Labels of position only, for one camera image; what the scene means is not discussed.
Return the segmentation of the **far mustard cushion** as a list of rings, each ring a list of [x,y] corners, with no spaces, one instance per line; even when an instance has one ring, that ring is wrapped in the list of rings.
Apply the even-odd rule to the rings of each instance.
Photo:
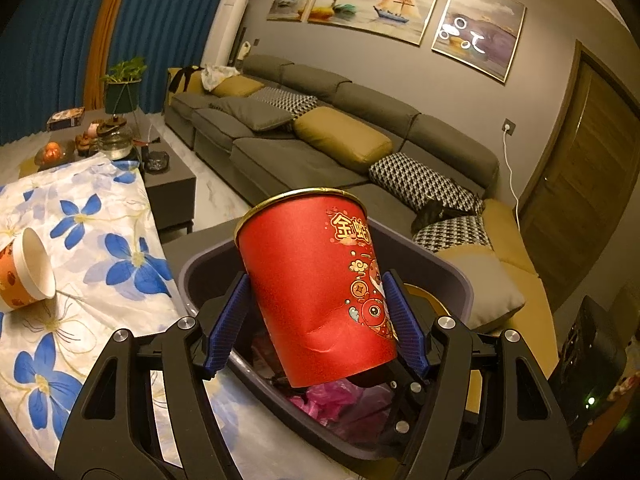
[[[246,98],[264,87],[265,85],[256,79],[244,75],[236,75],[221,81],[220,84],[213,88],[212,93],[217,98],[224,98],[225,96]]]

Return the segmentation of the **grey square cushion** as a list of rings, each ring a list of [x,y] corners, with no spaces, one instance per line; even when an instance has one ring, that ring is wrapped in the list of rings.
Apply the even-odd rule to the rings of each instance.
[[[492,332],[524,307],[525,297],[487,246],[452,246],[436,256],[455,266],[471,284],[474,299],[465,322],[471,330]]]

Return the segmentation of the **box on coffee table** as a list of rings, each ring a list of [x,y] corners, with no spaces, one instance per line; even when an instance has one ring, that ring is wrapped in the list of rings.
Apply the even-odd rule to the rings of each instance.
[[[48,131],[73,128],[80,126],[84,120],[85,107],[73,107],[68,110],[59,110],[52,114],[47,120]]]

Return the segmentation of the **patterned cushion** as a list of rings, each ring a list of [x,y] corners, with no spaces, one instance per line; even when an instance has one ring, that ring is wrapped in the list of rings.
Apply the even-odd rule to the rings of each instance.
[[[273,87],[262,87],[248,97],[289,112],[293,120],[302,117],[318,105],[316,96],[307,96],[306,94]]]
[[[462,216],[432,223],[416,232],[412,240],[430,252],[462,245],[491,246],[481,216]]]
[[[414,212],[429,200],[464,214],[481,214],[484,210],[480,196],[404,153],[390,154],[375,162],[369,168],[369,178]]]

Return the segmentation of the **wall power socket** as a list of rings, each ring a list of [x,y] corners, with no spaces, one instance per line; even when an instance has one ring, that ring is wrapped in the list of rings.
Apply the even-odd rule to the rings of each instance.
[[[514,122],[511,122],[510,119],[506,118],[502,124],[502,131],[509,136],[512,136],[515,130]]]

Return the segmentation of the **blue window curtain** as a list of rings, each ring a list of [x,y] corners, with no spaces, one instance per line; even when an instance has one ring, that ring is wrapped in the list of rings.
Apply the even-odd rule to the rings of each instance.
[[[107,68],[143,56],[140,104],[157,112],[166,72],[201,61],[220,0],[122,0]],[[84,106],[87,56],[102,0],[1,0],[1,141]]]

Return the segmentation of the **brown wooden door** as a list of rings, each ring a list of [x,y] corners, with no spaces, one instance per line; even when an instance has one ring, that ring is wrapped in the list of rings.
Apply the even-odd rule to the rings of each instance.
[[[521,232],[552,310],[597,262],[639,174],[639,102],[583,44],[525,191]]]

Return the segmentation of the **near mustard cushion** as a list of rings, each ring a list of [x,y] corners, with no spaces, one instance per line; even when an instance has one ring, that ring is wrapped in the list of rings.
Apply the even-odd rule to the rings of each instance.
[[[388,136],[327,106],[295,119],[293,129],[300,140],[358,174],[366,174],[375,162],[393,153]]]

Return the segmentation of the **large pink plastic bag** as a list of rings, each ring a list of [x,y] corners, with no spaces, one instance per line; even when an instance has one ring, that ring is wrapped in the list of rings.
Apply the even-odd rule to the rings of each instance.
[[[382,434],[393,397],[388,385],[361,388],[343,378],[305,388],[288,400],[342,440],[365,445]]]

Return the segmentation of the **grey sectional sofa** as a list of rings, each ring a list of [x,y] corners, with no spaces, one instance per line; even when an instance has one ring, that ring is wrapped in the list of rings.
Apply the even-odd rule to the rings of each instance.
[[[540,368],[559,362],[542,281],[497,156],[446,122],[327,70],[256,54],[240,68],[173,68],[166,125],[247,203],[340,188],[370,216],[470,280],[471,325],[517,330]]]

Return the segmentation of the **gold rimmed red cup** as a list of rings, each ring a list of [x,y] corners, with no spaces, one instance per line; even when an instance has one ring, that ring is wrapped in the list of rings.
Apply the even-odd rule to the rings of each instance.
[[[234,242],[294,388],[354,376],[397,356],[367,211],[336,188],[264,200]]]

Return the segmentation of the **orange centre curtain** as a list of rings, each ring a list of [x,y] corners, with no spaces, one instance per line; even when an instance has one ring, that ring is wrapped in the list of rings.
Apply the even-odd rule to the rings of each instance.
[[[100,4],[87,56],[82,94],[82,102],[86,110],[97,110],[103,106],[101,77],[107,70],[108,55],[121,5],[122,0],[102,0]]]

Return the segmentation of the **glass teapot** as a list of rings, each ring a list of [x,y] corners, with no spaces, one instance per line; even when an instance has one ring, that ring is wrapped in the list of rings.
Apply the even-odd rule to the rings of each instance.
[[[112,162],[116,160],[130,159],[134,149],[131,128],[126,122],[104,122],[99,125],[96,134],[98,150]]]

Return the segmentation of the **white orange paper cup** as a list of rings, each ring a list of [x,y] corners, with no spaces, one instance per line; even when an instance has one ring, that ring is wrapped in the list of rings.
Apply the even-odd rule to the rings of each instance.
[[[1,248],[1,312],[10,313],[55,295],[49,255],[38,233],[26,228]]]

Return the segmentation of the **mustard cushion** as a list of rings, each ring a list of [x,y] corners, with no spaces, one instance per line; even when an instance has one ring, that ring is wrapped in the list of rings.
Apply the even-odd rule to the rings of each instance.
[[[246,98],[264,87],[265,85],[256,79],[244,75],[236,75],[221,81],[220,84],[213,88],[212,93],[217,98],[224,98],[225,96]]]
[[[358,174],[366,174],[375,162],[393,153],[388,136],[327,106],[295,119],[293,129],[300,140]]]

